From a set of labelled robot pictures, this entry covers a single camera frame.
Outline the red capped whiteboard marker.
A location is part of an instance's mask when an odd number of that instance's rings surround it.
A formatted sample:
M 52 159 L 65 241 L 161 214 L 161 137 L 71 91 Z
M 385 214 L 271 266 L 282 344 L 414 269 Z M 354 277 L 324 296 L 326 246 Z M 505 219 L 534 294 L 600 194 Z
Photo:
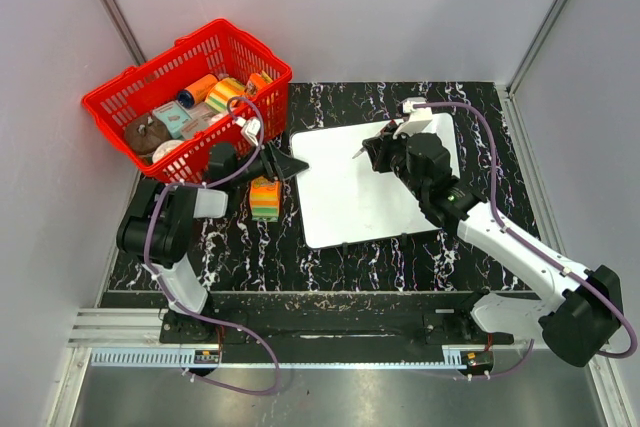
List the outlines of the red capped whiteboard marker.
M 369 154 L 375 149 L 379 149 L 388 137 L 393 137 L 398 127 L 399 123 L 396 120 L 386 123 L 374 136 L 362 141 L 361 147 L 354 153 L 352 158 L 356 159 L 364 153 Z

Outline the white whiteboard black frame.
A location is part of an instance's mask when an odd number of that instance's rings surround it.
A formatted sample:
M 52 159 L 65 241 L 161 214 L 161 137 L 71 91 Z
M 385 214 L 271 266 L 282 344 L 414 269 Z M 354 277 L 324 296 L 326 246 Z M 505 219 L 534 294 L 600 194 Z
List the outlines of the white whiteboard black frame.
M 392 173 L 372 170 L 361 141 L 385 121 L 297 132 L 293 157 L 309 164 L 296 176 L 306 245 L 337 247 L 436 229 L 417 200 Z

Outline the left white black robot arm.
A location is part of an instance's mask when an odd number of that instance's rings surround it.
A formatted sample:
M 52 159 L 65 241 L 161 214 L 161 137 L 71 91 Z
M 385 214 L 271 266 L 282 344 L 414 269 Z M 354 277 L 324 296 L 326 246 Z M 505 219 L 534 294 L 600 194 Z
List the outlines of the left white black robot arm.
M 134 194 L 116 234 L 116 245 L 136 257 L 159 283 L 169 308 L 185 314 L 182 331 L 195 342 L 211 339 L 215 316 L 204 310 L 208 291 L 200 283 L 188 258 L 194 221 L 226 216 L 232 194 L 260 177 L 289 180 L 309 169 L 309 164 L 267 144 L 240 158 L 223 142 L 209 150 L 205 183 L 182 182 L 171 187 L 145 178 Z

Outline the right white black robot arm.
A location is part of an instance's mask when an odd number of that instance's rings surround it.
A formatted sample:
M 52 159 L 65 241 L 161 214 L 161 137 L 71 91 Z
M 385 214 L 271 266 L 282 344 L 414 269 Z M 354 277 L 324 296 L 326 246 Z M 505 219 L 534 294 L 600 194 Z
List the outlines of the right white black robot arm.
M 454 320 L 460 339 L 476 343 L 488 333 L 540 338 L 575 367 L 602 354 L 622 325 L 621 282 L 613 270 L 571 261 L 509 223 L 453 174 L 450 152 L 434 133 L 407 134 L 389 124 L 362 148 L 373 171 L 394 174 L 431 224 L 482 250 L 535 293 L 535 299 L 481 295 Z

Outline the stacked colourful sponge pack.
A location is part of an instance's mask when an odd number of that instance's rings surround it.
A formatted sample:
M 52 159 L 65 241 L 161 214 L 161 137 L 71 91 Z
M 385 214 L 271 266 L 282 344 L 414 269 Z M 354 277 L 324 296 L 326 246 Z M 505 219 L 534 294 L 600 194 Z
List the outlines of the stacked colourful sponge pack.
M 252 219 L 275 222 L 279 218 L 281 204 L 281 182 L 258 177 L 250 184 L 249 207 Z

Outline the orange snack box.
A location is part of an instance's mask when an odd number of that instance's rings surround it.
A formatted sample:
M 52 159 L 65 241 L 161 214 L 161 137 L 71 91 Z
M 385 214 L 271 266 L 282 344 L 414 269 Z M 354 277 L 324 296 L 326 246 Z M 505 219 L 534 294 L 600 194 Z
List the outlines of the orange snack box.
M 269 87 L 272 82 L 273 79 L 265 71 L 251 73 L 245 83 L 243 95 L 253 100 L 260 92 Z

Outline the pink white packet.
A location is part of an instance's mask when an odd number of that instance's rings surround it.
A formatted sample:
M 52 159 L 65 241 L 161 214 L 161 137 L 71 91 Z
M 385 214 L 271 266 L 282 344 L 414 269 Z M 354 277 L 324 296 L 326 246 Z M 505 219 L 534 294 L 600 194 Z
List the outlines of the pink white packet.
M 206 131 L 228 117 L 226 111 L 218 111 L 205 102 L 196 104 L 194 107 L 186 109 L 185 112 L 189 116 L 189 121 L 180 129 L 180 134 L 184 140 L 193 139 L 198 133 Z

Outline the white round container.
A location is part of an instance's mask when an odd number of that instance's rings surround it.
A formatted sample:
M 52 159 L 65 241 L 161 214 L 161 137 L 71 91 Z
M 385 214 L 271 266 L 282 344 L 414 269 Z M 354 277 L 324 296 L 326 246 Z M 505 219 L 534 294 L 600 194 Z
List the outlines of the white round container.
M 161 143 L 153 152 L 151 160 L 152 163 L 158 163 L 168 154 L 172 153 L 175 149 L 180 147 L 184 143 L 183 140 L 172 139 Z

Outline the teal small box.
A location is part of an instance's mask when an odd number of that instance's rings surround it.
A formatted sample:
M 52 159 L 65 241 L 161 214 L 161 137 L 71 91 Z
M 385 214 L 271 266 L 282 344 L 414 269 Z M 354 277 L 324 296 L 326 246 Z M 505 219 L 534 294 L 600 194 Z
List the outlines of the teal small box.
M 189 114 L 177 101 L 170 101 L 153 109 L 152 114 L 165 125 L 173 139 L 181 138 L 182 129 L 191 121 Z

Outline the red plastic shopping basket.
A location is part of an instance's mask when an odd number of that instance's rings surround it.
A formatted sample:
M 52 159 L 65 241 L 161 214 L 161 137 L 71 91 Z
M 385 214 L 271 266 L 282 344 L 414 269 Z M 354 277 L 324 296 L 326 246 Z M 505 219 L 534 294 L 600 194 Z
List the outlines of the red plastic shopping basket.
M 145 176 L 163 183 L 200 183 L 214 144 L 231 143 L 240 155 L 250 152 L 251 145 L 233 120 L 222 119 L 153 164 L 142 160 L 125 142 L 126 127 L 173 100 L 180 90 L 207 74 L 228 74 L 246 82 L 252 73 L 261 72 L 266 72 L 273 82 L 259 91 L 252 102 L 264 121 L 264 140 L 270 141 L 286 128 L 292 69 L 264 43 L 225 19 L 216 19 L 177 39 L 173 47 L 145 64 L 127 68 L 86 94 L 82 105 L 106 140 Z

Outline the brown round donut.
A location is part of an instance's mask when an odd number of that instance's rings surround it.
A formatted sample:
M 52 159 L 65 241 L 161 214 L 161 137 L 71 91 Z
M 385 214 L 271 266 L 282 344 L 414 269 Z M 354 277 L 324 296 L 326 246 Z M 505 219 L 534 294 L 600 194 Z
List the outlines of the brown round donut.
M 172 139 L 166 125 L 153 114 L 145 114 L 124 130 L 124 141 L 138 156 L 149 156 L 164 142 Z

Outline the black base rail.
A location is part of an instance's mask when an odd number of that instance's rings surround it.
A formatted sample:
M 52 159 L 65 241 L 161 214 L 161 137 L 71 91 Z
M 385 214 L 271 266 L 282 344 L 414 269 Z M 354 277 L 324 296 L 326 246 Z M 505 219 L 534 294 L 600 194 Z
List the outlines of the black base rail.
M 427 344 L 509 345 L 471 319 L 477 292 L 216 292 L 203 314 L 279 338 L 382 337 Z

